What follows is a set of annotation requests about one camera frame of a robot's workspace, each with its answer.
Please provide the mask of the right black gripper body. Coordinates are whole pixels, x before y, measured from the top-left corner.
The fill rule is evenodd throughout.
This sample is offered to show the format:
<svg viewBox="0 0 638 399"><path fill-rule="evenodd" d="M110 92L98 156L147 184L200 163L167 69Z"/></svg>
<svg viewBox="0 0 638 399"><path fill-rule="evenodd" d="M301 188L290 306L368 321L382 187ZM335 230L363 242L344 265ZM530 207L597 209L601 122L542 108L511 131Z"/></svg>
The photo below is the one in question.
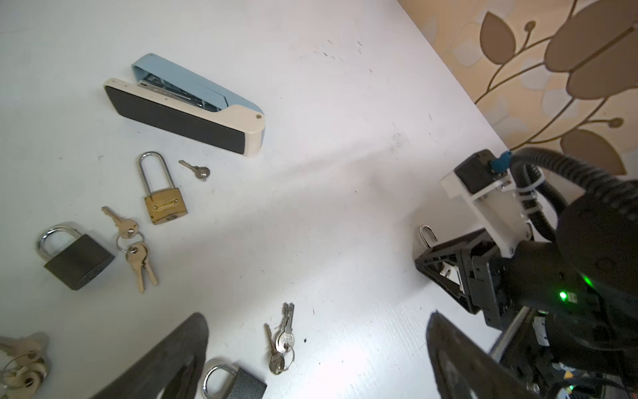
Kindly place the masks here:
<svg viewBox="0 0 638 399"><path fill-rule="evenodd" d="M505 282L509 260L498 246L481 241L462 250L464 287L474 308L483 313L485 323L494 329L507 329L521 306L513 302Z"/></svg>

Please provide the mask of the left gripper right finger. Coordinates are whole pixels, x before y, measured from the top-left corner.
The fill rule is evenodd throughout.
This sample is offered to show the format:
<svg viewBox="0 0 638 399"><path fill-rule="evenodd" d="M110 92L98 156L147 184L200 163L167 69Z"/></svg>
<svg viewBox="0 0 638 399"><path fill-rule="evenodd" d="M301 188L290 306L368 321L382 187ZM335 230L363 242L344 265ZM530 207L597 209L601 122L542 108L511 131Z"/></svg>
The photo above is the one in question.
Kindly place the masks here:
<svg viewBox="0 0 638 399"><path fill-rule="evenodd" d="M426 344L442 398L538 398L443 314L431 314Z"/></svg>

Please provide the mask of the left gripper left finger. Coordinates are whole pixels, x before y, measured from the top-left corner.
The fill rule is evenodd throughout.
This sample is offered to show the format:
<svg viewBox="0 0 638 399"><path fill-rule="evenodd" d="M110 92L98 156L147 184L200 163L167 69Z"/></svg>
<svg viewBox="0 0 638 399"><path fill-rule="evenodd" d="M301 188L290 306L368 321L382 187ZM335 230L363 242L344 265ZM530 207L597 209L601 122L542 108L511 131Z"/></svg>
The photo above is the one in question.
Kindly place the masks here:
<svg viewBox="0 0 638 399"><path fill-rule="evenodd" d="M193 398L206 361L209 327L194 313L95 398Z"/></svg>

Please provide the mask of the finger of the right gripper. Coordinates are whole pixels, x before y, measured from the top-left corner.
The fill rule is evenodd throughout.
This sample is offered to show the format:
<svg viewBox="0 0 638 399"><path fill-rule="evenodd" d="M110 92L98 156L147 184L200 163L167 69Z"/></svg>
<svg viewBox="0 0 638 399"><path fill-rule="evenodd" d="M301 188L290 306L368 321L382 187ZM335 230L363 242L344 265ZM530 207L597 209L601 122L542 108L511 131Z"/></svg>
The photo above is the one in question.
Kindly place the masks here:
<svg viewBox="0 0 638 399"><path fill-rule="evenodd" d="M462 250L469 249L481 241L493 242L485 229L436 244L415 261L415 267L420 273L436 283L470 314L477 314L480 310L472 306L466 294Z"/></svg>

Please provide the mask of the black padlock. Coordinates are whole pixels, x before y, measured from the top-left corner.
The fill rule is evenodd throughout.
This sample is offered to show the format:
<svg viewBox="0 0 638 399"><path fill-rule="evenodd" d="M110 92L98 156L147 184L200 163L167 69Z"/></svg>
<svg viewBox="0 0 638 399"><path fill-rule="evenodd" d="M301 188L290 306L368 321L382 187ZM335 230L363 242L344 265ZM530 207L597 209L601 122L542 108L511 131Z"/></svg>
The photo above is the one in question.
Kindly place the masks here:
<svg viewBox="0 0 638 399"><path fill-rule="evenodd" d="M222 391L222 398L230 399L262 399L267 390L267 383L261 381L242 367L236 367L228 363L214 364L205 374L201 385L203 398L215 398L209 390L209 379L219 371L223 371L230 376L230 383L225 391Z"/></svg>
<svg viewBox="0 0 638 399"><path fill-rule="evenodd" d="M431 229L427 224L423 224L419 227L418 235L423 245L428 249L433 249L439 241L433 229Z"/></svg>
<svg viewBox="0 0 638 399"><path fill-rule="evenodd" d="M75 240L58 254L51 255L45 249L45 244L56 233L69 234ZM114 254L91 236L65 225L53 226L41 234L36 250L46 261L44 269L73 291L88 285L115 259Z"/></svg>

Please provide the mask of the keys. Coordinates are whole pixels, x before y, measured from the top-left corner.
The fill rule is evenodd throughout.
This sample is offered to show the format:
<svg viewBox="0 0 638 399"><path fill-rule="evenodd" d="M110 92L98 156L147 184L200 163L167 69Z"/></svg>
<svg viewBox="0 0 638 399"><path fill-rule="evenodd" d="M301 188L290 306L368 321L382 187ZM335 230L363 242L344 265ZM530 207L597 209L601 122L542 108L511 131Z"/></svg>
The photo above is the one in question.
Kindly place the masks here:
<svg viewBox="0 0 638 399"><path fill-rule="evenodd" d="M282 321L279 330L274 333L268 324L264 324L269 347L268 367L273 375L287 372L296 360L295 336L292 331L295 305L284 303L282 306Z"/></svg>

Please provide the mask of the brass padlock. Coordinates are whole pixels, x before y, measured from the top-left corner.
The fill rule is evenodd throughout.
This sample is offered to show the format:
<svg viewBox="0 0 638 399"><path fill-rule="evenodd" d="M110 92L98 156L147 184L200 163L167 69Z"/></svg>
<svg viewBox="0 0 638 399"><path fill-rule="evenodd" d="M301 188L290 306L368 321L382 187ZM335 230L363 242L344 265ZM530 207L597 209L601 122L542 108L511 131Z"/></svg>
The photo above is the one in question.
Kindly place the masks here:
<svg viewBox="0 0 638 399"><path fill-rule="evenodd" d="M158 158L162 165L164 176L166 177L168 186L162 190L153 191L150 187L149 181L146 177L146 171L144 169L144 160L154 156ZM141 175L142 183L146 192L145 205L148 211L151 222L154 225L164 224L176 219L179 219L188 214L184 198L174 184L174 180L169 171L164 156L157 151L147 151L142 153L138 157L138 171Z"/></svg>

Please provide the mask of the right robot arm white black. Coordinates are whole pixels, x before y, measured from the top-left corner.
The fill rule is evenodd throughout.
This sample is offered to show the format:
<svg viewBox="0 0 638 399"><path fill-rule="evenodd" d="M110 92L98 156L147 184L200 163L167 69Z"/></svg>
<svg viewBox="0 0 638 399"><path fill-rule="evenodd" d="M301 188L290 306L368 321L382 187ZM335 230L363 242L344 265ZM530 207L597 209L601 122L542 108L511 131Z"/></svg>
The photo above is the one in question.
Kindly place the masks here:
<svg viewBox="0 0 638 399"><path fill-rule="evenodd" d="M426 345L443 398L637 395L637 184L547 149L477 152L442 181L478 218L416 269L499 331L484 351L442 314Z"/></svg>

